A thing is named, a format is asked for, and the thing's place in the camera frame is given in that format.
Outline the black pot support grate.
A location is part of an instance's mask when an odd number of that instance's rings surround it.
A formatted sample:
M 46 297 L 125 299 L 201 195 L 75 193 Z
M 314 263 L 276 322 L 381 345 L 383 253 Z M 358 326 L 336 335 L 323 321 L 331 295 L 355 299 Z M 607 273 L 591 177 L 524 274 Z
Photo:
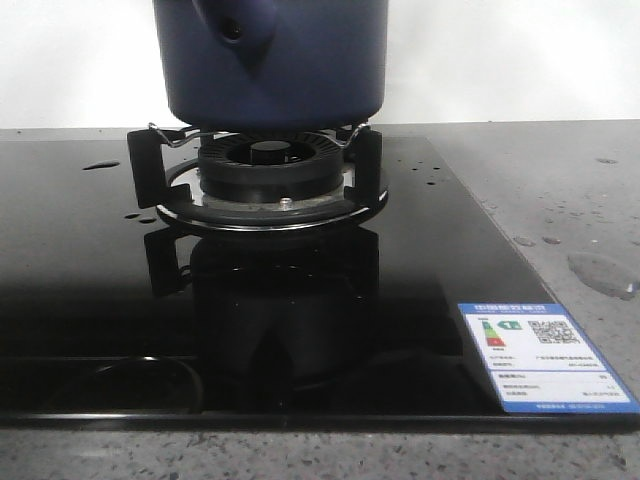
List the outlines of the black pot support grate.
M 324 135 L 343 153 L 342 182 L 334 190 L 303 200 L 283 197 L 273 203 L 223 200 L 204 192 L 197 164 L 201 142 L 233 134 L 164 130 L 154 124 L 127 135 L 137 203 L 153 207 L 168 222 L 193 229 L 280 232 L 364 221 L 388 200 L 382 169 L 383 138 L 367 124 L 349 129 L 300 131 Z

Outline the dark blue pot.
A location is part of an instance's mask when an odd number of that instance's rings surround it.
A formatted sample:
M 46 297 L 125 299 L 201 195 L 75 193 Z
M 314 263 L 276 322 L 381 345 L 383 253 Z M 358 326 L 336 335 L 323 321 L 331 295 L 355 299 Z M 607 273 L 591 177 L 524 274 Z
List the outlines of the dark blue pot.
M 386 1 L 156 1 L 168 106 L 217 131 L 356 124 L 382 107 Z

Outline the black round gas burner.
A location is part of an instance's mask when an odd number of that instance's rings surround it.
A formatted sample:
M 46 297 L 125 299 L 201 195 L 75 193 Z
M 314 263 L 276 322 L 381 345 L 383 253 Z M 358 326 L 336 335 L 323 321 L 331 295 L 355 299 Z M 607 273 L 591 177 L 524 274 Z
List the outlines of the black round gas burner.
M 228 201 L 309 199 L 342 182 L 343 153 L 315 133 L 233 134 L 201 142 L 197 164 L 205 193 Z

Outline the black glass gas stove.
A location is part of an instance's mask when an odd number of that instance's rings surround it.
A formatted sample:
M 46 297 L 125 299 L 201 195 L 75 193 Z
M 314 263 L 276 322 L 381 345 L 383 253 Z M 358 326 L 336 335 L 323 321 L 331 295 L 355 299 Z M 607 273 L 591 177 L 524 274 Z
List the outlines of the black glass gas stove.
M 629 432 L 596 350 L 534 403 L 482 354 L 589 339 L 431 145 L 389 138 L 392 193 L 362 226 L 194 234 L 135 202 L 121 140 L 1 143 L 5 426 Z

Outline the blue energy label sticker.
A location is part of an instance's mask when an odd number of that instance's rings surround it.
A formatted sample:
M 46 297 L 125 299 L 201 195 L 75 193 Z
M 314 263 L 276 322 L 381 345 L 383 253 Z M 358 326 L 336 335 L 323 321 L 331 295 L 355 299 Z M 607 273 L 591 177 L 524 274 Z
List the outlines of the blue energy label sticker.
M 639 402 L 562 305 L 460 303 L 458 309 L 505 412 L 639 413 Z

